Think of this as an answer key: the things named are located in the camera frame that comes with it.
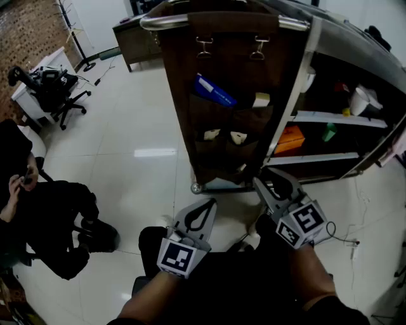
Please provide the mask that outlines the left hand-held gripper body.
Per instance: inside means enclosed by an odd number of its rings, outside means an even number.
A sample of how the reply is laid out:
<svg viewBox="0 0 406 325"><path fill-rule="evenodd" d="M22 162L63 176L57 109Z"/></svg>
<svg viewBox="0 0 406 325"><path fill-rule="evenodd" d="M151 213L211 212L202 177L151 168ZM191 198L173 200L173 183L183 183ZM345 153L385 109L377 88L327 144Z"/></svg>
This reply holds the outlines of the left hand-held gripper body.
<svg viewBox="0 0 406 325"><path fill-rule="evenodd" d="M197 265L210 252L208 243L212 230L204 228L203 233L182 232L173 227L166 227L166 236L160 244L157 266L180 278L188 279Z"/></svg>

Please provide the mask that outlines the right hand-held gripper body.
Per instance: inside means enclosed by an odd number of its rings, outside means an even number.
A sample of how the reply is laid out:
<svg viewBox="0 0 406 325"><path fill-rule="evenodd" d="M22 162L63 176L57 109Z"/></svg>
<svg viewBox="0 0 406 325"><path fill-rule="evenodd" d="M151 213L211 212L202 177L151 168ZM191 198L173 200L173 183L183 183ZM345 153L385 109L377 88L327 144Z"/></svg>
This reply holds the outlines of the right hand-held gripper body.
<svg viewBox="0 0 406 325"><path fill-rule="evenodd" d="M320 205L307 194L281 206L271 219L277 226L276 234L293 249L314 241L327 227Z"/></svg>

